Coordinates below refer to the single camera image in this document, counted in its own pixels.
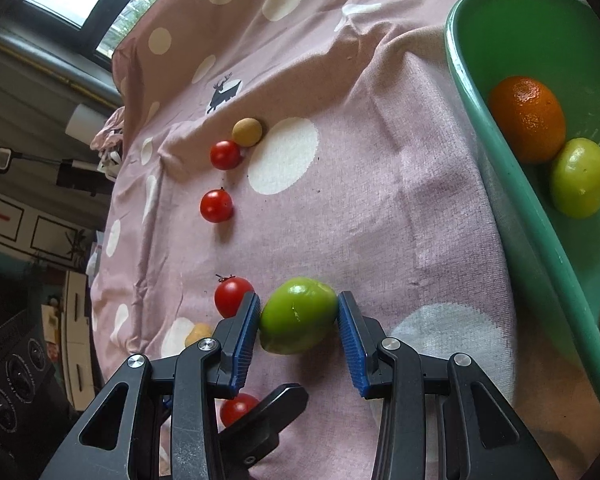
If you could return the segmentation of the green round fruit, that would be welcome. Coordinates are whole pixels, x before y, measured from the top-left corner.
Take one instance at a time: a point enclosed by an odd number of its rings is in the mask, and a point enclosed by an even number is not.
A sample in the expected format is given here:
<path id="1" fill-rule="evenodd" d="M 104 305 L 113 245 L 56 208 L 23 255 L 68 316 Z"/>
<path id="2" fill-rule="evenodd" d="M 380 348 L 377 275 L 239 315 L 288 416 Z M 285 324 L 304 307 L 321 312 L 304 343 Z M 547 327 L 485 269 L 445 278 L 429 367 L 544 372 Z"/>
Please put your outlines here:
<path id="1" fill-rule="evenodd" d="M 336 292 L 313 278 L 292 278 L 268 298 L 260 316 L 260 343 L 275 354 L 314 348 L 332 330 L 338 313 Z"/>

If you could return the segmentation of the orange mandarin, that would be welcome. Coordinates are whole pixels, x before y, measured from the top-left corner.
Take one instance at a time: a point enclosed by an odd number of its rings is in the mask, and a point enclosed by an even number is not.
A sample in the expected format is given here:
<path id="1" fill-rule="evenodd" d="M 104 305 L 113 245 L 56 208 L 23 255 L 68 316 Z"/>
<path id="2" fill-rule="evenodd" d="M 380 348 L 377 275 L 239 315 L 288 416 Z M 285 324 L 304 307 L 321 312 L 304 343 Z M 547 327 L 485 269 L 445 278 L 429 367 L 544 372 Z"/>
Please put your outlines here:
<path id="1" fill-rule="evenodd" d="M 521 164 L 546 164 L 566 142 L 562 106 L 541 81 L 525 76 L 507 77 L 490 92 L 488 107 Z"/>

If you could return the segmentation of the black trigger lever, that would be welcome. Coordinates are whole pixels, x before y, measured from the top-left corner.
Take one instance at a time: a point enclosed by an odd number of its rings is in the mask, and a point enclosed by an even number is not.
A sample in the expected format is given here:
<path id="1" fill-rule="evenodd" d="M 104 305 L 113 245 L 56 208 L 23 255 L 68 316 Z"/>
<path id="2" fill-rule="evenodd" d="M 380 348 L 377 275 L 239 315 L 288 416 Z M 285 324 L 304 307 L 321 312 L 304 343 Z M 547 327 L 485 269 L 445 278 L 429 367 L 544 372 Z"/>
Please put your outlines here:
<path id="1" fill-rule="evenodd" d="M 249 479 L 249 469 L 279 445 L 279 434 L 306 409 L 309 393 L 299 384 L 274 389 L 247 414 L 219 433 L 227 479 Z"/>

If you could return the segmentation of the small tan fruit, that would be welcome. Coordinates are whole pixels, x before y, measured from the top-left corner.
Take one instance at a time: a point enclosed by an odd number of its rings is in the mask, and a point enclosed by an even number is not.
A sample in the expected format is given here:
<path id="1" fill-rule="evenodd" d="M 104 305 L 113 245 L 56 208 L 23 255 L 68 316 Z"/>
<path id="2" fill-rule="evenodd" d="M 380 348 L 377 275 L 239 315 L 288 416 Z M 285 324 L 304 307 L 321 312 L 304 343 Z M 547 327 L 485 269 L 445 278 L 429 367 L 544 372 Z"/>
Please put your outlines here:
<path id="1" fill-rule="evenodd" d="M 201 339 L 210 338 L 212 333 L 213 330 L 209 324 L 196 323 L 185 338 L 185 347 L 196 344 L 196 342 L 200 341 Z"/>

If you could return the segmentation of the red cherry tomato with stem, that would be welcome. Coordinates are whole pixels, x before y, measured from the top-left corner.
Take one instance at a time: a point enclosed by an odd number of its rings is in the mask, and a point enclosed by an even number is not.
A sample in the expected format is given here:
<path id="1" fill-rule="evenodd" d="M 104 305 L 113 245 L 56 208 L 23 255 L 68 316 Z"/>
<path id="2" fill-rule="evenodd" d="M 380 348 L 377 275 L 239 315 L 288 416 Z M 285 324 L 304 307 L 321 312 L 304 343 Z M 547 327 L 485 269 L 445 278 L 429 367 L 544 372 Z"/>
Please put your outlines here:
<path id="1" fill-rule="evenodd" d="M 244 295 L 253 292 L 253 286 L 250 281 L 235 275 L 218 274 L 216 277 L 219 281 L 213 296 L 216 310 L 222 318 L 232 318 L 237 313 Z"/>

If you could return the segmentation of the black desk lamp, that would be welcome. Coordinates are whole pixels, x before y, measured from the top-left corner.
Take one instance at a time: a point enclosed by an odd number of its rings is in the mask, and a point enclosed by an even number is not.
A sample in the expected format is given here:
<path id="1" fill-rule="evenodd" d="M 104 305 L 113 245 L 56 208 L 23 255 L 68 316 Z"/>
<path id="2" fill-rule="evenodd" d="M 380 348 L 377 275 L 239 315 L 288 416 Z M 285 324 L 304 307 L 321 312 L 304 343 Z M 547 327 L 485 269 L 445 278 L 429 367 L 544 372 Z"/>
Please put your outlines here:
<path id="1" fill-rule="evenodd" d="M 96 195 L 110 196 L 114 182 L 109 180 L 92 162 L 84 162 L 75 158 L 52 159 L 17 152 L 7 146 L 0 146 L 0 174 L 8 174 L 12 163 L 21 160 L 27 164 L 41 165 L 43 174 L 52 177 L 58 188 L 87 192 Z"/>

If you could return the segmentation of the small green fruit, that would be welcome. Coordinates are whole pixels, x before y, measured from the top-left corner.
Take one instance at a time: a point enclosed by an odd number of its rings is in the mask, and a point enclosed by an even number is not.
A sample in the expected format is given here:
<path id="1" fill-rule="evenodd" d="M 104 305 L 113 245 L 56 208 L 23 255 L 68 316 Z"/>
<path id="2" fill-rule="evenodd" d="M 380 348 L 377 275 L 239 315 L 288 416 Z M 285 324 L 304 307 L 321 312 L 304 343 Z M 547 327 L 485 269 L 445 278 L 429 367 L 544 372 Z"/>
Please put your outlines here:
<path id="1" fill-rule="evenodd" d="M 550 197 L 555 208 L 573 219 L 600 210 L 600 146 L 587 138 L 569 140 L 550 170 Z"/>

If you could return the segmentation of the pink crumpled clothes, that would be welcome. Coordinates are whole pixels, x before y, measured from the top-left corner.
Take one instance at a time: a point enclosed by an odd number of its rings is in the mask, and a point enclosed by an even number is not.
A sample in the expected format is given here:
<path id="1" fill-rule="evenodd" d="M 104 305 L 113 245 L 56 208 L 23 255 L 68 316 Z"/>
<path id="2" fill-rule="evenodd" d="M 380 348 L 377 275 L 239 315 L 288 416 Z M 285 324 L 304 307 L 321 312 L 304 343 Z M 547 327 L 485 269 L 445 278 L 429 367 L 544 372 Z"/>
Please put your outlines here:
<path id="1" fill-rule="evenodd" d="M 124 111 L 124 106 L 115 110 L 90 144 L 99 156 L 97 170 L 112 182 L 117 180 L 122 166 Z"/>

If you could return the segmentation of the pink polka dot cloth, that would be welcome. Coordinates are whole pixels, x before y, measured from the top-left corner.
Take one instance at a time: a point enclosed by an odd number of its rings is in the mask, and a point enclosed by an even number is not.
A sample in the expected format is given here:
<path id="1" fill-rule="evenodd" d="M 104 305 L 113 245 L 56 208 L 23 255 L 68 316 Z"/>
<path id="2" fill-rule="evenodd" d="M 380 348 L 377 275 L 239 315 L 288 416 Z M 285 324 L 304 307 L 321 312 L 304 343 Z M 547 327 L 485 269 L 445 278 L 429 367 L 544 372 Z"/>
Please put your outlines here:
<path id="1" fill-rule="evenodd" d="M 304 276 L 352 292 L 430 356 L 473 356 L 563 479 L 600 449 L 583 375 L 518 322 L 477 143 L 446 67 L 456 0 L 158 0 L 112 60 L 123 164 L 92 287 L 98 364 L 174 356 L 214 324 L 218 274 L 262 298 Z M 210 148 L 263 127 L 242 162 Z M 202 196 L 224 188 L 233 217 Z"/>

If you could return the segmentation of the tan round fruit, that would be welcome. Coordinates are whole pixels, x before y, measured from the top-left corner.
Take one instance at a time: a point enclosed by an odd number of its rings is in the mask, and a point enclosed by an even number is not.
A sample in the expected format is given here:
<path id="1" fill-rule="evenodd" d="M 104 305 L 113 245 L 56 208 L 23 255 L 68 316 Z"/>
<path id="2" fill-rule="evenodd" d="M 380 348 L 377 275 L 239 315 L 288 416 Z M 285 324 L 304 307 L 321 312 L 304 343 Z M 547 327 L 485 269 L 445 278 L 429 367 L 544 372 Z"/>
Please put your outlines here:
<path id="1" fill-rule="evenodd" d="M 258 144 L 262 136 L 262 124 L 256 118 L 242 118 L 232 130 L 232 140 L 242 148 L 251 148 Z"/>

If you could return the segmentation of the green plastic bowl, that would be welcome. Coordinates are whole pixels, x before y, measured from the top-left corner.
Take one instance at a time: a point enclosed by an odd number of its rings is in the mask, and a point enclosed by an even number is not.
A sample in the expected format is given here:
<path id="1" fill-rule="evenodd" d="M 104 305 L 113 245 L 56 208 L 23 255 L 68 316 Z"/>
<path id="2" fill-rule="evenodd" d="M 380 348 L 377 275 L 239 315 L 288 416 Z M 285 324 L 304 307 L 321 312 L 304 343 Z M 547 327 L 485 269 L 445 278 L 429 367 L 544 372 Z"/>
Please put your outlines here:
<path id="1" fill-rule="evenodd" d="M 458 0 L 444 42 L 516 297 L 600 402 L 600 19 Z"/>

